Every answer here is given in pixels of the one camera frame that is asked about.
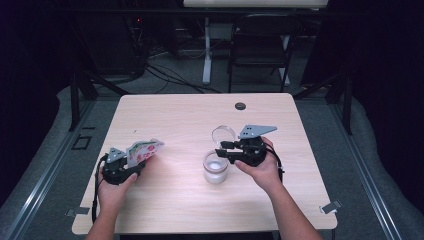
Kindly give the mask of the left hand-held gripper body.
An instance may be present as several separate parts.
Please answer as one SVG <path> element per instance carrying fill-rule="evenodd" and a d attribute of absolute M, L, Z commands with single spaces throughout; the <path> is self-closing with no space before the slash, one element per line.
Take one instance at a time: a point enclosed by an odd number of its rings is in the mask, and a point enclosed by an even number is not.
<path fill-rule="evenodd" d="M 103 157 L 105 164 L 103 166 L 103 179 L 109 184 L 120 185 L 124 183 L 132 174 L 128 172 L 126 153 L 111 148 Z"/>

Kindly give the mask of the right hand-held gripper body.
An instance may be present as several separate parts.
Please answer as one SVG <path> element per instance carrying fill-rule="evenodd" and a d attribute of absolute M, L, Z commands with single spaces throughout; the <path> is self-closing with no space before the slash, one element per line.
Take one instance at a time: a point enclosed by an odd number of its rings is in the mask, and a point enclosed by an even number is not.
<path fill-rule="evenodd" d="M 276 130 L 276 126 L 246 125 L 240 132 L 237 143 L 242 150 L 241 161 L 253 167 L 262 163 L 267 152 L 262 136 Z"/>

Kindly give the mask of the pink and white plastic bag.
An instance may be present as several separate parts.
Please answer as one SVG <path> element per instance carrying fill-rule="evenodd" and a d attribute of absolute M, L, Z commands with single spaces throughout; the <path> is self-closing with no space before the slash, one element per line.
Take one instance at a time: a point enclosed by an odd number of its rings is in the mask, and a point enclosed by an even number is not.
<path fill-rule="evenodd" d="M 144 161 L 147 161 L 157 151 L 165 145 L 164 142 L 152 138 L 150 141 L 138 141 L 126 149 L 127 164 L 129 167 L 135 167 Z"/>

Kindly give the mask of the clear jar with hinged lid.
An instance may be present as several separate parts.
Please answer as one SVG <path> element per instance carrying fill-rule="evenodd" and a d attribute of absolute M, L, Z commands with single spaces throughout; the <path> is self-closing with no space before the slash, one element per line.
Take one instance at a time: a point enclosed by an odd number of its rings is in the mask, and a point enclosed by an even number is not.
<path fill-rule="evenodd" d="M 221 149 L 222 141 L 233 142 L 235 132 L 232 128 L 221 125 L 212 131 L 212 140 L 218 149 Z M 204 178 L 211 184 L 220 184 L 226 180 L 228 172 L 228 160 L 219 157 L 215 150 L 209 151 L 203 160 Z"/>

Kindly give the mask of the person's left hand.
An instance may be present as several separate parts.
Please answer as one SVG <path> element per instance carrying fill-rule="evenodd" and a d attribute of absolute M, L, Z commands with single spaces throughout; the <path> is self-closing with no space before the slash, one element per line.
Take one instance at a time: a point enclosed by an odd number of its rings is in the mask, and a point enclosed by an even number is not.
<path fill-rule="evenodd" d="M 138 175 L 130 175 L 126 181 L 120 185 L 109 184 L 103 178 L 103 172 L 98 173 L 98 198 L 100 203 L 100 216 L 117 216 L 125 199 L 129 188 L 135 183 Z"/>

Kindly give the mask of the person's right hand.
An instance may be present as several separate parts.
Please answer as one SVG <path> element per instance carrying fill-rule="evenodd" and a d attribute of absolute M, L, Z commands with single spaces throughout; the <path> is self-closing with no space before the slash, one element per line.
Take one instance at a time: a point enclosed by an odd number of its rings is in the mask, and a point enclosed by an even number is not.
<path fill-rule="evenodd" d="M 277 158 L 271 153 L 273 150 L 273 143 L 266 137 L 263 137 L 262 140 L 268 152 L 265 160 L 261 164 L 252 167 L 240 160 L 236 160 L 235 166 L 242 172 L 251 176 L 255 183 L 269 196 L 274 196 L 282 191 L 283 184 L 279 178 Z"/>

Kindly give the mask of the grey tape strip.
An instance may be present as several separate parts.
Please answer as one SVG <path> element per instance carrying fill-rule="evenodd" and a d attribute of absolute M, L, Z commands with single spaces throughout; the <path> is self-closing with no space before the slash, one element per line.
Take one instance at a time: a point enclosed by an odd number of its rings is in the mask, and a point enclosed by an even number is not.
<path fill-rule="evenodd" d="M 73 209 L 68 209 L 65 213 L 68 217 L 76 217 L 77 215 L 87 215 L 90 209 L 87 207 L 76 207 Z"/>
<path fill-rule="evenodd" d="M 342 204 L 339 200 L 335 200 L 325 206 L 320 207 L 320 211 L 325 214 L 336 213 L 339 208 L 342 207 Z"/>

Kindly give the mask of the black metal stand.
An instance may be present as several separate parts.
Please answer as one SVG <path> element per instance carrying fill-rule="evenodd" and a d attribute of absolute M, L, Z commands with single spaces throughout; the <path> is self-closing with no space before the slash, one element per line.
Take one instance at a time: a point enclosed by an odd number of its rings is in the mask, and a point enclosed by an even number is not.
<path fill-rule="evenodd" d="M 107 81 L 105 78 L 91 71 L 77 71 L 70 79 L 70 94 L 71 94 L 71 125 L 69 130 L 73 131 L 80 122 L 80 97 L 82 94 L 86 100 L 95 101 L 99 97 L 99 93 L 94 87 L 94 84 L 100 84 L 119 96 L 128 94 L 128 91 L 116 86 Z"/>
<path fill-rule="evenodd" d="M 294 98 L 296 100 L 303 99 L 325 86 L 330 87 L 325 96 L 325 101 L 328 104 L 337 104 L 340 98 L 343 98 L 342 126 L 351 135 L 352 80 L 348 74 L 338 73 L 322 82 L 312 84 L 295 94 Z"/>

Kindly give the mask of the white desk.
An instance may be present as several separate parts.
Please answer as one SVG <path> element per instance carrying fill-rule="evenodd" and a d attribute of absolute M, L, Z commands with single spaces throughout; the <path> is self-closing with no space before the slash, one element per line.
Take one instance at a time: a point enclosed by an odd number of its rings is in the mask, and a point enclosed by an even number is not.
<path fill-rule="evenodd" d="M 184 7 L 194 9 L 246 9 L 246 8 L 283 8 L 289 9 L 323 9 L 328 5 L 329 0 L 183 0 Z M 203 69 L 203 84 L 211 83 L 211 38 L 210 38 L 210 17 L 204 17 L 204 37 L 205 37 L 205 62 Z"/>

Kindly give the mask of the black folding chair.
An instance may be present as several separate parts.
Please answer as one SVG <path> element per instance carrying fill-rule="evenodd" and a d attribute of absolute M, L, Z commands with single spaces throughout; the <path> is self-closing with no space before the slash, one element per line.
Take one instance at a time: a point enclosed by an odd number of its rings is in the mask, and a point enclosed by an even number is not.
<path fill-rule="evenodd" d="M 233 23 L 231 30 L 228 91 L 232 91 L 233 68 L 271 68 L 280 73 L 280 91 L 284 90 L 295 39 L 302 23 L 282 14 L 247 14 Z"/>

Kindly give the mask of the black equipment cabinet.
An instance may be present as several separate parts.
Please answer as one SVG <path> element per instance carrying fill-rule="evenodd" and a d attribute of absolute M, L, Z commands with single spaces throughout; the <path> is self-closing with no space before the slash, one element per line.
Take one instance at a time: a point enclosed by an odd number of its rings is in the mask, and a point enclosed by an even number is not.
<path fill-rule="evenodd" d="M 123 17 L 84 15 L 78 21 L 88 52 L 102 75 L 144 73 Z"/>

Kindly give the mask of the metal floor rail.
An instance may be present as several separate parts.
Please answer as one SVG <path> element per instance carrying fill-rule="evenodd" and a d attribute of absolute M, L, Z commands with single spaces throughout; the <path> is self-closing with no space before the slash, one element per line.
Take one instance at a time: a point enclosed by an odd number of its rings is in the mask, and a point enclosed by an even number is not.
<path fill-rule="evenodd" d="M 72 131 L 69 130 L 72 119 L 70 106 L 62 104 L 59 107 L 51 129 L 18 184 L 0 208 L 0 240 L 22 238 L 94 105 L 93 101 L 82 104 L 80 120 Z"/>
<path fill-rule="evenodd" d="M 367 198 L 371 204 L 375 216 L 383 230 L 387 240 L 403 240 L 389 209 L 375 184 L 366 162 L 352 135 L 349 135 L 342 122 L 342 112 L 337 105 L 330 104 L 329 110 L 336 123 L 339 132 L 347 144 L 353 157 L 352 164 L 357 172 L 359 180 L 364 188 Z"/>

